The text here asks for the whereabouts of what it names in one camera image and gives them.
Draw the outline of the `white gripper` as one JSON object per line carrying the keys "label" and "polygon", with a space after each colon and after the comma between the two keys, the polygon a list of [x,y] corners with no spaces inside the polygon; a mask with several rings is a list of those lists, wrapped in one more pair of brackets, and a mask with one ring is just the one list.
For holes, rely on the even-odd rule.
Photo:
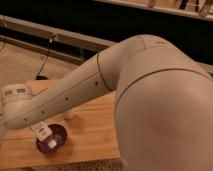
{"label": "white gripper", "polygon": [[31,99],[32,89],[26,84],[11,84],[1,90],[3,114],[8,115],[23,101]]}

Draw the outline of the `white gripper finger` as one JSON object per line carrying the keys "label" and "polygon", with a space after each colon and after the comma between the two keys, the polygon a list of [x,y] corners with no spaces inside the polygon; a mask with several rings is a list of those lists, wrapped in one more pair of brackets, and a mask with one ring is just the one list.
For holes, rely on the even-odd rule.
{"label": "white gripper finger", "polygon": [[63,113],[63,118],[65,120],[70,120],[74,117],[74,113],[72,111],[66,111]]}

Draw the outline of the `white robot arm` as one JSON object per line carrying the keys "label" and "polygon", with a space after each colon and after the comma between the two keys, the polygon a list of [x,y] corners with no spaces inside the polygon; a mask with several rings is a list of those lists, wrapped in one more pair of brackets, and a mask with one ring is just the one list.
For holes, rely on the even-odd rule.
{"label": "white robot arm", "polygon": [[39,94],[8,85],[0,104],[16,130],[108,93],[124,171],[213,171],[213,77],[158,36],[116,43]]}

